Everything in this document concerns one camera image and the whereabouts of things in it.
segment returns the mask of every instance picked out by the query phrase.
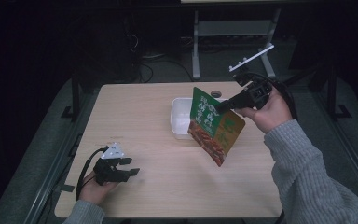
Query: person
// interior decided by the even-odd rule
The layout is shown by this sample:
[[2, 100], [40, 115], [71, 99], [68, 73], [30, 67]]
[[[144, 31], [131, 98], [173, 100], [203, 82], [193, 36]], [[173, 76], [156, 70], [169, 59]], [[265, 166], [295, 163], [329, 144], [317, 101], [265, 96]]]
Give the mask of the person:
[[[275, 161], [272, 178], [278, 187], [286, 223], [358, 223], [358, 197], [327, 175], [322, 152], [312, 145], [292, 118], [287, 103], [276, 89], [272, 89], [260, 110], [235, 111], [251, 119], [265, 133], [265, 144]], [[102, 221], [103, 210], [95, 204], [116, 184], [97, 185], [90, 181], [83, 188], [80, 200], [65, 223]]]

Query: background table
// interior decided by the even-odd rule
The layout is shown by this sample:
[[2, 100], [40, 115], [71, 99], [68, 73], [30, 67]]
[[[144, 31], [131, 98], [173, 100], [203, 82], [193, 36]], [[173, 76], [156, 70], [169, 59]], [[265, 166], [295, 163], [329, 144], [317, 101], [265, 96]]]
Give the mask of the background table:
[[[251, 120], [221, 167], [194, 140], [175, 139], [172, 100], [192, 97], [193, 87], [221, 91], [222, 98], [241, 90], [236, 82], [103, 86], [65, 185], [76, 185], [96, 149], [119, 142], [132, 158], [120, 168], [141, 170], [108, 195], [102, 204], [108, 217], [277, 217], [282, 207], [273, 160]], [[68, 217], [74, 204], [75, 190], [63, 191], [56, 216]]]

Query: person's left hand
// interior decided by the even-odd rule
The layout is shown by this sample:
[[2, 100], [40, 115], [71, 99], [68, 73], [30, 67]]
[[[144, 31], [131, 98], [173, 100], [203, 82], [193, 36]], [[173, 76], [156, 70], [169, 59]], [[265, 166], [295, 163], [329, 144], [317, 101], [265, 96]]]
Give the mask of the person's left hand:
[[102, 203], [107, 193], [118, 185], [118, 182], [105, 182], [102, 186], [99, 185], [95, 181], [94, 171], [84, 177], [83, 183], [86, 184], [83, 186], [80, 192], [79, 200], [94, 203], [97, 205]]

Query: gray sleeve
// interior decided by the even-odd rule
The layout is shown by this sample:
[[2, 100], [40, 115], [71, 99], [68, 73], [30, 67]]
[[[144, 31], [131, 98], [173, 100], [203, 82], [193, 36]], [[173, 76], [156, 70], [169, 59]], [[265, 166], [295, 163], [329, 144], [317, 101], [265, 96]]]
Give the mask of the gray sleeve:
[[72, 209], [71, 215], [63, 222], [64, 224], [99, 224], [104, 218], [104, 211], [94, 203], [78, 200]]
[[358, 223], [358, 197], [327, 175], [322, 152], [296, 120], [268, 132], [265, 143], [287, 223]]

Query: snack package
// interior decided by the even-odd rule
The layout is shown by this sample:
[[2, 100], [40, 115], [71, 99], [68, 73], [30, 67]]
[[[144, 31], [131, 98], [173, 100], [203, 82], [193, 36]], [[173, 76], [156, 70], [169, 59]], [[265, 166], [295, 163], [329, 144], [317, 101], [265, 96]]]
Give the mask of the snack package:
[[214, 108], [219, 103], [195, 87], [188, 133], [220, 167], [245, 126], [245, 120], [233, 111], [219, 115]]

